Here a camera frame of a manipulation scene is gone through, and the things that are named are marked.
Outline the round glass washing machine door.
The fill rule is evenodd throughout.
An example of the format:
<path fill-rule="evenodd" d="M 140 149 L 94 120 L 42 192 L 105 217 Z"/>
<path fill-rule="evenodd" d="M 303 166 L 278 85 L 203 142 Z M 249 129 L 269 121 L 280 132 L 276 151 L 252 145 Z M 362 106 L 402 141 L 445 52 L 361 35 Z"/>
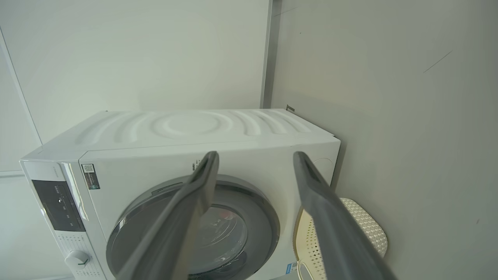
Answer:
<path fill-rule="evenodd" d="M 186 180 L 162 182 L 123 211 L 107 241 L 106 260 L 114 276 Z M 279 234 L 276 211 L 256 186 L 219 175 L 212 205 L 200 219 L 188 279 L 247 280 L 272 255 Z"/>

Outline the white front-load washing machine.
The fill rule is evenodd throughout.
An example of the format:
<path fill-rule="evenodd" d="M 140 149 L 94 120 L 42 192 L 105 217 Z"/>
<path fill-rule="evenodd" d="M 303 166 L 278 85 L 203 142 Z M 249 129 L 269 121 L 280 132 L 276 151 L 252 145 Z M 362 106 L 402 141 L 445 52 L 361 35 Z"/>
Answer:
<path fill-rule="evenodd" d="M 279 241 L 247 280 L 298 280 L 285 274 L 297 262 L 293 236 L 301 201 L 293 154 L 306 153 L 331 183 L 341 142 L 283 109 L 101 112 L 51 139 L 20 160 L 40 210 L 64 258 L 81 250 L 91 258 L 76 280 L 115 280 L 107 241 L 123 211 L 162 182 L 193 174 L 209 151 L 219 154 L 219 175 L 247 181 L 279 218 Z M 82 164 L 93 164 L 100 189 L 89 190 Z M 66 181 L 85 232 L 57 231 L 32 180 Z"/>

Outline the black QR code sticker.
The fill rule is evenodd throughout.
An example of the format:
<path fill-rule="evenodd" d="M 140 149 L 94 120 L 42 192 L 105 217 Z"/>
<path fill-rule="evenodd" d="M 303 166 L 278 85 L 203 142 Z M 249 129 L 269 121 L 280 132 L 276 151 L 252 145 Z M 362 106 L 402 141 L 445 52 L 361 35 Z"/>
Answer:
<path fill-rule="evenodd" d="M 100 184 L 98 182 L 98 177 L 95 172 L 93 164 L 82 164 L 82 173 L 85 177 L 86 186 L 89 190 L 100 189 Z"/>

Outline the cream perforated laundry basket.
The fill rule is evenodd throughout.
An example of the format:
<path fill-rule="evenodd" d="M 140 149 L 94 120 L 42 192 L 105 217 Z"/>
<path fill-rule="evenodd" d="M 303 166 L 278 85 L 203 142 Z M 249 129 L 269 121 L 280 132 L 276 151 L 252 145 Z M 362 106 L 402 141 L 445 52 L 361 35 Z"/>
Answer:
<path fill-rule="evenodd" d="M 357 202 L 349 198 L 341 198 L 341 201 L 375 250 L 384 257 L 388 249 L 388 238 L 384 230 Z M 327 280 L 315 223 L 303 208 L 294 229 L 293 247 L 299 262 L 298 269 L 294 271 L 298 280 Z"/>

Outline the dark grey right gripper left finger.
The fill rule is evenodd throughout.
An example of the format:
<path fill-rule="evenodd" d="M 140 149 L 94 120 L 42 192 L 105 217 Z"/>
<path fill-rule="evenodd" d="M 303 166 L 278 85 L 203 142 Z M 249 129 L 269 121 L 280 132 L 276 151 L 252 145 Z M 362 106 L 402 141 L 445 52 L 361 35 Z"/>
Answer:
<path fill-rule="evenodd" d="M 117 280 L 188 280 L 200 218 L 212 205 L 218 168 L 219 154 L 208 152 L 130 255 Z"/>

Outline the black washer display panel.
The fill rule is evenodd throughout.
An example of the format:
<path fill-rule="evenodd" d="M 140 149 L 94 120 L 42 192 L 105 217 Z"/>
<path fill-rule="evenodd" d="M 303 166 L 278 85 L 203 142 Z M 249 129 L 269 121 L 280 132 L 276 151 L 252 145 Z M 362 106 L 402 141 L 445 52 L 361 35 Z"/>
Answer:
<path fill-rule="evenodd" d="M 66 181 L 32 180 L 32 182 L 55 230 L 86 231 Z"/>

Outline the white washing machine dial knob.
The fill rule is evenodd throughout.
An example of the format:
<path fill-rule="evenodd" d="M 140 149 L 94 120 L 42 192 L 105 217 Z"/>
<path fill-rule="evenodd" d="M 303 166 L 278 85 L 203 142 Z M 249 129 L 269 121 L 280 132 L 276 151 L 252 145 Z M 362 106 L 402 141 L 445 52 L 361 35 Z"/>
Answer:
<path fill-rule="evenodd" d="M 72 250 L 65 258 L 65 264 L 71 271 L 80 271 L 87 266 L 90 256 L 81 250 Z"/>

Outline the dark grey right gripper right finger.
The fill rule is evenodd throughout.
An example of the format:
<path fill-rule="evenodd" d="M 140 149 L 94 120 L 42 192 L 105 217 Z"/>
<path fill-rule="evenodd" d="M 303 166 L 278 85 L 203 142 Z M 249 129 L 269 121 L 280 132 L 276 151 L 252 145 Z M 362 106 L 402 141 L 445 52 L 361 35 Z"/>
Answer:
<path fill-rule="evenodd" d="M 301 204 L 313 218 L 327 278 L 397 280 L 309 156 L 295 152 L 293 165 Z"/>

